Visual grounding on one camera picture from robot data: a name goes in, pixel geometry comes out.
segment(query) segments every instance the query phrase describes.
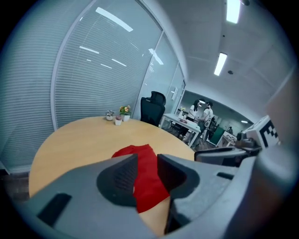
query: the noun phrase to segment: round wooden table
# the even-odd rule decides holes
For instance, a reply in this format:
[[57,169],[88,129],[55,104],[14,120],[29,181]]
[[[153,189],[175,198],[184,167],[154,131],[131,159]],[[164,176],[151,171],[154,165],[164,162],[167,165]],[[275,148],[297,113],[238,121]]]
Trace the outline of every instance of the round wooden table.
[[[170,133],[147,123],[130,119],[116,126],[104,117],[91,117],[69,123],[52,133],[37,151],[29,175],[29,194],[67,171],[110,159],[121,148],[149,144],[156,154],[170,154],[193,160],[194,152]],[[169,198],[140,213],[157,236],[164,234]]]

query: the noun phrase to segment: ceiling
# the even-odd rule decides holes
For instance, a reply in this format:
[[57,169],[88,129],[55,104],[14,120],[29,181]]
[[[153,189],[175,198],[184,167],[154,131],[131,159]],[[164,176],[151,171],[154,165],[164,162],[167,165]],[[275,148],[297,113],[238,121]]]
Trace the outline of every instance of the ceiling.
[[[226,0],[157,2],[182,45],[187,90],[219,101],[252,121],[264,116],[266,103],[297,64],[273,16],[256,0],[251,0],[249,6],[241,5],[237,24],[226,21]],[[220,52],[228,57],[220,76],[216,76]]]

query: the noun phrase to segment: person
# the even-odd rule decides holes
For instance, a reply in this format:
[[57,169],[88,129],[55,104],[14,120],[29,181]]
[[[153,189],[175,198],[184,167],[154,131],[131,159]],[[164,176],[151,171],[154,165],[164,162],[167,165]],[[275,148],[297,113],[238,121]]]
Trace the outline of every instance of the person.
[[[197,118],[197,108],[200,105],[199,100],[195,100],[193,105],[190,107],[190,110],[188,112],[188,116],[186,117],[186,120],[190,120],[194,122],[194,120]],[[186,133],[188,132],[188,128],[182,127],[180,130],[180,137],[186,136]]]
[[228,128],[228,133],[233,134],[233,129],[231,126]]
[[212,118],[214,117],[212,107],[213,107],[213,103],[211,101],[209,101],[207,103],[207,107],[204,110],[202,116],[198,117],[200,133],[198,134],[197,138],[195,139],[195,141],[192,145],[192,148],[195,148],[199,145],[200,136],[202,135],[202,133],[204,132],[205,129],[208,129],[210,127]]

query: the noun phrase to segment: red cloth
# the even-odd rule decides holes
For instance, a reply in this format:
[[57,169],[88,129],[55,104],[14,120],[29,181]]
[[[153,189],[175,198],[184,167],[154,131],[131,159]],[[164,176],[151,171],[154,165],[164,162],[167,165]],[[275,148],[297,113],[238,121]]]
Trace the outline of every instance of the red cloth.
[[158,176],[157,156],[151,146],[130,145],[117,151],[112,157],[129,154],[138,154],[138,175],[133,195],[137,201],[137,211],[140,213],[154,207],[169,194]]

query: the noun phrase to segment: small flower pot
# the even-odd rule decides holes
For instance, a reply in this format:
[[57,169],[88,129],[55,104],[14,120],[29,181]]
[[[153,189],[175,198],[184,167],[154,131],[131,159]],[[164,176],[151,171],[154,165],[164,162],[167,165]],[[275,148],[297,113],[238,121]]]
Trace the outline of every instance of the small flower pot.
[[130,119],[130,116],[129,116],[129,115],[124,115],[124,114],[121,115],[121,120],[122,120],[122,121],[126,122],[126,121],[128,121],[129,119]]
[[113,120],[113,115],[106,115],[106,119],[107,119],[108,121]]
[[121,120],[115,119],[115,125],[121,125]]

